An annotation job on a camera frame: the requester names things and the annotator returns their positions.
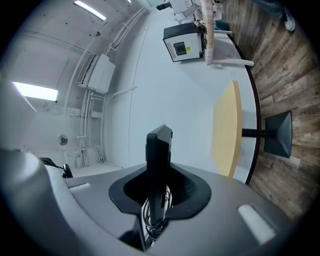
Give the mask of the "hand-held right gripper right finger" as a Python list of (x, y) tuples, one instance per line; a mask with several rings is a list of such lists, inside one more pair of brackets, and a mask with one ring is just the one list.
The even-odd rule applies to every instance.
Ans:
[[(169, 222), (152, 247), (153, 256), (273, 256), (290, 230), (292, 221), (275, 204), (244, 183), (226, 176), (178, 164), (204, 179), (211, 189), (206, 207), (196, 216)], [(274, 231), (261, 244), (239, 208), (252, 207)]]

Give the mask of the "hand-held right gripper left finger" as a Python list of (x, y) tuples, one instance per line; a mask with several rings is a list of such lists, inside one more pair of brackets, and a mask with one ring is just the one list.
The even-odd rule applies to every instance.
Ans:
[(142, 208), (148, 197), (146, 165), (68, 178), (67, 187), (84, 212), (104, 231), (146, 250)]

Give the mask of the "wooden table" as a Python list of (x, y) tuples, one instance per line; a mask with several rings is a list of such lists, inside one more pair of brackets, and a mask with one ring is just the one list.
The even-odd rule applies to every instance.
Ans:
[(265, 129), (243, 128), (240, 88), (232, 80), (213, 106), (210, 156), (218, 172), (233, 178), (241, 153), (242, 138), (264, 139), (266, 153), (290, 158), (292, 151), (292, 113), (282, 112), (265, 119)]

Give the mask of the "ceiling strip light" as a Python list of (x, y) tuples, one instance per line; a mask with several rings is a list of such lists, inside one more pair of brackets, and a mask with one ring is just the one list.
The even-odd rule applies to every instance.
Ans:
[(58, 97), (58, 91), (56, 89), (46, 88), (42, 86), (15, 82), (13, 81), (14, 86), (24, 97), (41, 99), (47, 101), (55, 102)]
[(106, 17), (98, 12), (97, 10), (95, 10), (94, 8), (92, 8), (91, 6), (89, 6), (88, 4), (82, 2), (81, 0), (76, 0), (74, 2), (74, 4), (86, 11), (88, 11), (89, 13), (91, 13), (92, 15), (94, 15), (95, 17), (97, 17), (98, 19), (100, 19), (101, 21), (105, 21), (106, 20)]

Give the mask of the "white air conditioner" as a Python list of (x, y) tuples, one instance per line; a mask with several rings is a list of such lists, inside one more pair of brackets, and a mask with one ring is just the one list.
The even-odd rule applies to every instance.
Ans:
[(116, 65), (103, 53), (101, 55), (90, 53), (81, 63), (76, 84), (99, 94), (106, 94)]

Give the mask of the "white machine with black panel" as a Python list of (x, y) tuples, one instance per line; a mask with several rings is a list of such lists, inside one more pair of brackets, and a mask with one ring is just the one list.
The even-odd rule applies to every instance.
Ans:
[(200, 59), (204, 55), (203, 30), (194, 23), (165, 28), (162, 40), (174, 63)]

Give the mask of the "light desk with white legs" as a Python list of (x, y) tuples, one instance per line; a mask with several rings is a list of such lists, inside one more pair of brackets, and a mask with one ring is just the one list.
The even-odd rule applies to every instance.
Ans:
[(214, 14), (212, 0), (200, 0), (200, 8), (202, 12), (202, 19), (199, 21), (200, 25), (205, 28), (204, 39), (204, 58), (207, 66), (220, 65), (220, 64), (232, 64), (232, 65), (244, 65), (253, 67), (255, 63), (251, 60), (238, 59), (238, 58), (225, 58), (214, 59)]

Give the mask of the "white wall pipes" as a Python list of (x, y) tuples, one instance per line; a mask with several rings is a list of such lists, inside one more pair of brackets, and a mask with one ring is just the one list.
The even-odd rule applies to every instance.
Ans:
[[(147, 9), (145, 7), (141, 7), (135, 14), (133, 14), (126, 22), (124, 22), (122, 24), (121, 29), (119, 29), (118, 33), (122, 33), (122, 29), (126, 28), (128, 31), (130, 30), (130, 28), (137, 22), (137, 20), (142, 16), (142, 14), (146, 11)], [(87, 54), (89, 48), (91, 47), (91, 45), (93, 44), (93, 42), (95, 41), (95, 39), (97, 37), (99, 37), (101, 35), (101, 32), (111, 23), (113, 19), (111, 19), (110, 21), (107, 21), (102, 28), (96, 32), (96, 35), (93, 37), (93, 39), (90, 41), (90, 43), (88, 44), (88, 46), (86, 47), (86, 49), (82, 52), (82, 55), (79, 59), (79, 61), (77, 62), (77, 65), (72, 73), (69, 85), (68, 85), (68, 89), (65, 95), (65, 102), (63, 105), (63, 116), (65, 117), (66, 113), (67, 113), (67, 103), (68, 103), (68, 99), (69, 99), (69, 95), (71, 92), (71, 87), (72, 85), (76, 84), (76, 73), (78, 72), (79, 66), (83, 60), (83, 58), (85, 57), (85, 55)], [(83, 102), (82, 102), (82, 108), (80, 109), (80, 114), (79, 116), (79, 132), (80, 132), (80, 136), (78, 137), (79, 139), (79, 158), (80, 158), (80, 168), (84, 168), (84, 167), (88, 167), (88, 156), (87, 156), (87, 148), (86, 148), (86, 138), (88, 136), (88, 131), (90, 131), (90, 125), (91, 125), (91, 110), (92, 107), (90, 106), (90, 101), (91, 101), (91, 90), (89, 89), (88, 92), (88, 88), (86, 87), (86, 91), (84, 93), (84, 97), (83, 97)]]

